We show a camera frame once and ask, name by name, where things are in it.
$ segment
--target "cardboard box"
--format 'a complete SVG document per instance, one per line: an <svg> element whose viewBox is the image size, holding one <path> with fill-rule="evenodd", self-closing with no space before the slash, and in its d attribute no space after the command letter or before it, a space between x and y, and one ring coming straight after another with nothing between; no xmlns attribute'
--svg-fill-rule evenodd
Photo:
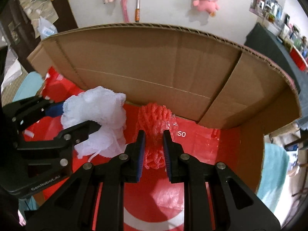
<svg viewBox="0 0 308 231"><path fill-rule="evenodd" d="M292 81L269 59L184 27L81 28L43 40L28 60L42 76L52 65L82 89L101 85L135 104L157 102L209 128L240 126L235 172L252 190L260 181L263 135L301 116Z"/></svg>

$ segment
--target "corrugated cardboard edge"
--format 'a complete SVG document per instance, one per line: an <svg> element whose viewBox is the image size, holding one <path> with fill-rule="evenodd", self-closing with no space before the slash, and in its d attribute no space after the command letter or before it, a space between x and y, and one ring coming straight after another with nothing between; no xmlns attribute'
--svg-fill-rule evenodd
<svg viewBox="0 0 308 231"><path fill-rule="evenodd" d="M302 116L301 107L300 107L299 98L298 98L298 92L297 92L297 89L295 87L294 81L276 63L274 63L268 57L258 53L257 51L254 51L251 48L248 48L246 46L237 44L235 42L229 41L227 39L218 37L216 35L213 35L211 33L207 33L207 32L201 31L201 30L197 30L197 29L193 29L193 28L187 28L187 27L182 27L182 26L176 26L176 25L168 25L168 24L155 24L155 23L114 23L114 24L103 24L103 25L96 25L96 26L90 26L90 27L78 28L78 29L73 29L73 30L65 31L65 32L58 33L56 35L53 35L53 36L50 36L50 37L44 39L42 41L42 43L44 43L44 41L46 41L48 39L56 38L59 35L65 35L65 34L69 34L71 32L78 32L78 31L84 31L84 30L92 30L92 29L96 29L96 28L97 29L100 29L100 28L158 28L158 29L174 30L174 31L180 31L180 32L186 32L186 33L190 33L190 34L200 35L200 36L203 36L203 37L214 39L214 40L219 41L219 42L221 42L223 44L227 44L227 45L233 46L236 49L239 49L239 50L241 50L241 51L243 51L245 53L248 53L248 54L250 54L252 56L255 56L256 58L259 58L259 59L263 60L264 62L267 63L267 66L270 69L276 71L277 73L279 73L283 77L283 79L286 81L286 83L291 88L293 94L295 95L296 102L297 102L298 109L299 109L299 115L300 115L300 117ZM65 55L65 53L63 51L62 51L62 54L67 59L68 63L70 64L70 66L72 67L74 72L76 73L77 77L81 80L81 78L79 77L78 73L75 70L75 67L68 60L68 58L66 57L66 55Z"/></svg>

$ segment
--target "red plastic bag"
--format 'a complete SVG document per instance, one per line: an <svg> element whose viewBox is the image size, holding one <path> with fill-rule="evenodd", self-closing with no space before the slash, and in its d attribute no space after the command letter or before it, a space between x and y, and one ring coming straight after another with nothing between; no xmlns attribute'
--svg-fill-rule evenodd
<svg viewBox="0 0 308 231"><path fill-rule="evenodd" d="M48 71L43 96L56 102L67 99L82 92L76 85L53 68ZM125 104L126 129L124 136L127 143L134 141L136 124L140 107ZM208 129L197 125L194 121L175 117L178 130L172 131L174 141L183 146L184 152L198 158L201 162L215 164L224 162L236 172L238 162L238 147L240 129L228 130ZM153 125L154 129L162 128L162 122ZM34 134L27 140L51 140L62 130L60 117L45 117L32 125L28 130ZM73 155L73 171L86 163L88 157L79 160L76 152ZM91 161L94 165L106 163L109 158L96 156ZM64 181L44 190L48 199ZM127 183L124 190L124 229L125 231L164 231L183 230L184 223L184 186L182 183L171 184L165 167L159 169L144 169L139 183Z"/></svg>

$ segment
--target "plastic bag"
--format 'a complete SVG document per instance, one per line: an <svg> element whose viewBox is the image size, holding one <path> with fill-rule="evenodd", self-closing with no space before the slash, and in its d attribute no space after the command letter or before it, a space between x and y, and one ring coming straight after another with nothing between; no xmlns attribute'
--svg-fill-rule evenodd
<svg viewBox="0 0 308 231"><path fill-rule="evenodd" d="M42 40L58 33L57 28L50 21L43 17L39 18L38 25L38 31Z"/></svg>
<svg viewBox="0 0 308 231"><path fill-rule="evenodd" d="M20 62L17 59L17 55L14 50L8 48L7 58L5 61L4 67L4 79L1 84L1 93L4 88L10 85L13 81L15 81L19 76L23 73L21 69Z"/></svg>
<svg viewBox="0 0 308 231"><path fill-rule="evenodd" d="M92 155L89 161L100 154L114 157L124 152L126 140L123 135L126 112L123 108L126 95L97 87L71 96L63 104L61 124L63 128L92 120L101 128L89 135L89 139L75 145L78 158Z"/></svg>

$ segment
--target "white wall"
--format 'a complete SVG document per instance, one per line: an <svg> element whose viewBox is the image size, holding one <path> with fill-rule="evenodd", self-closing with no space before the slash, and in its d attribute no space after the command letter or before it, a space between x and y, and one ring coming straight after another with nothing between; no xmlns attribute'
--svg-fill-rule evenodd
<svg viewBox="0 0 308 231"><path fill-rule="evenodd" d="M79 27L123 22L120 0L69 0ZM249 11L251 0L218 0L221 10L209 18L191 9L191 0L141 0L140 22L175 24L207 31L239 44L254 27L257 16ZM134 21L136 0L127 1L130 21Z"/></svg>
<svg viewBox="0 0 308 231"><path fill-rule="evenodd" d="M290 16L290 23L292 25L296 24L300 28L301 35L308 37L308 17L297 0L285 0L285 6L281 17L283 20L285 14Z"/></svg>

